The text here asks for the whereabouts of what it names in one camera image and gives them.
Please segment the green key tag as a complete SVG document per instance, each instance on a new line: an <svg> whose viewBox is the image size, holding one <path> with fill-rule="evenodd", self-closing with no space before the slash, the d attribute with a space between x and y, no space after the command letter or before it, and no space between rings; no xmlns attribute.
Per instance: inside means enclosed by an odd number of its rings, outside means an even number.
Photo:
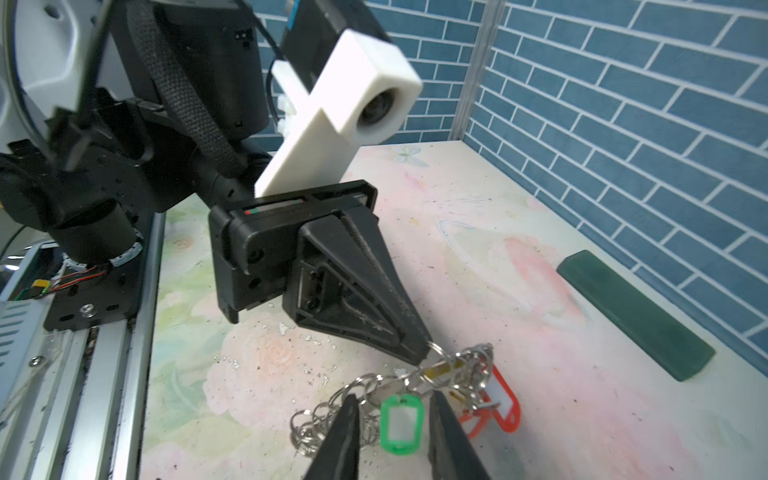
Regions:
<svg viewBox="0 0 768 480"><path fill-rule="evenodd" d="M408 456L421 446L424 404L410 394L392 395L381 404L379 444L386 452Z"/></svg>

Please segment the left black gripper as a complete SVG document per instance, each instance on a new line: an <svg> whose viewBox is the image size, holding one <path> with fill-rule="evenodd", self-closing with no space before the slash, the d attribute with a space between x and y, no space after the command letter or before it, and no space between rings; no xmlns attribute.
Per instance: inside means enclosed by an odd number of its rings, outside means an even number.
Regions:
<svg viewBox="0 0 768 480"><path fill-rule="evenodd" d="M370 210L377 196L373 185L357 180L212 207L224 317L236 324L240 311L285 292L283 308L297 326L420 364L432 337Z"/></svg>

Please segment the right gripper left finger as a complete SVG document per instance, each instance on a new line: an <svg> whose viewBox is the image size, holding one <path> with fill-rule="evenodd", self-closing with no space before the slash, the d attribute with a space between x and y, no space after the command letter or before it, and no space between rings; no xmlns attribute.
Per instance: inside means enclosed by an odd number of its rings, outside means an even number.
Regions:
<svg viewBox="0 0 768 480"><path fill-rule="evenodd" d="M358 400L354 394L349 394L345 397L304 479L357 480L360 431Z"/></svg>

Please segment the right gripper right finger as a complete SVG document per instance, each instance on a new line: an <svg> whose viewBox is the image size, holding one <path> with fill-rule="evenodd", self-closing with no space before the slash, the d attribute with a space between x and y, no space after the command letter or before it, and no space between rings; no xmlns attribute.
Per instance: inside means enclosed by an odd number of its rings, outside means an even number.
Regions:
<svg viewBox="0 0 768 480"><path fill-rule="evenodd" d="M434 391L429 402L428 459L434 480L490 480L445 395Z"/></svg>

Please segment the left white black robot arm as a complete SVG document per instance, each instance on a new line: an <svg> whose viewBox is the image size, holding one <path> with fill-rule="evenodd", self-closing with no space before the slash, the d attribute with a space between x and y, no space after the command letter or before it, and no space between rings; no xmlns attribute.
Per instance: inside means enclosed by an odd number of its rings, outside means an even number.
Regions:
<svg viewBox="0 0 768 480"><path fill-rule="evenodd" d="M286 13L275 39L243 1L2 3L1 203L62 249L48 329L133 316L149 217L196 196L229 322L281 298L300 327L426 358L376 188L344 180L422 80L361 1Z"/></svg>

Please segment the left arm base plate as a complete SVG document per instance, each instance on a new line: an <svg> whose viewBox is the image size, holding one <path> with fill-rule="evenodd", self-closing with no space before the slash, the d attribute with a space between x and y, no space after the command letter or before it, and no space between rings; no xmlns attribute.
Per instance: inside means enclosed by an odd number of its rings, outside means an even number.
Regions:
<svg viewBox="0 0 768 480"><path fill-rule="evenodd" d="M102 264L62 256L62 271L46 294L52 300L44 329L82 330L126 320L138 311L146 249L143 239Z"/></svg>

